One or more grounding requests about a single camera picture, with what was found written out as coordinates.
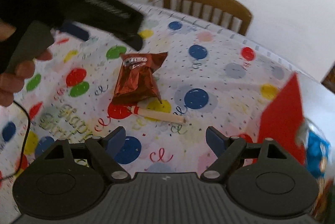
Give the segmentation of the person left hand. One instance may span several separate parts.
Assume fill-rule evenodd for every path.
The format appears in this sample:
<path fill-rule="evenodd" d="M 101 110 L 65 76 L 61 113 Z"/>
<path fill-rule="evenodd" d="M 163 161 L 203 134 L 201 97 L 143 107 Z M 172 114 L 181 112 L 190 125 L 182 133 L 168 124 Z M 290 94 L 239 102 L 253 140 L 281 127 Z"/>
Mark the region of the person left hand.
<path fill-rule="evenodd" d="M 15 27 L 1 21 L 1 42 L 11 37 L 15 32 Z M 36 59 L 48 61 L 52 59 L 52 53 L 46 49 Z M 33 76 L 35 64 L 32 60 L 24 61 L 17 65 L 14 73 L 1 74 L 1 106 L 8 107 L 14 101 L 14 94 L 22 90 L 24 81 Z"/>

